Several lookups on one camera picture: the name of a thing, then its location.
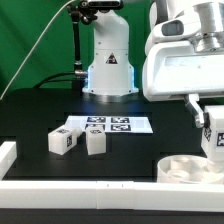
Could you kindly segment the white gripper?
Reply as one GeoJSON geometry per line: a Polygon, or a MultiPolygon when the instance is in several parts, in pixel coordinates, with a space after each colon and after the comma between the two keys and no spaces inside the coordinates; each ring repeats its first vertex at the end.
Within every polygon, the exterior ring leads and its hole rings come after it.
{"type": "Polygon", "coordinates": [[[149,101],[184,98],[196,127],[203,128],[199,96],[224,97],[224,52],[196,53],[189,41],[156,44],[147,53],[142,87],[149,101]]]}

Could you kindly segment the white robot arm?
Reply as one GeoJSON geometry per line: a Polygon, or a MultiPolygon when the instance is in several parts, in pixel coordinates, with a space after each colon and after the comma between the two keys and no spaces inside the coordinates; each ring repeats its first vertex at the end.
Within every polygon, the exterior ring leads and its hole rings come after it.
{"type": "MultiPolygon", "coordinates": [[[[94,59],[84,91],[102,98],[136,91],[128,60],[129,27],[115,13],[128,0],[87,0],[97,11],[94,59]]],[[[224,97],[224,0],[153,0],[142,90],[149,101],[183,100],[199,128],[201,98],[224,97]]]]}

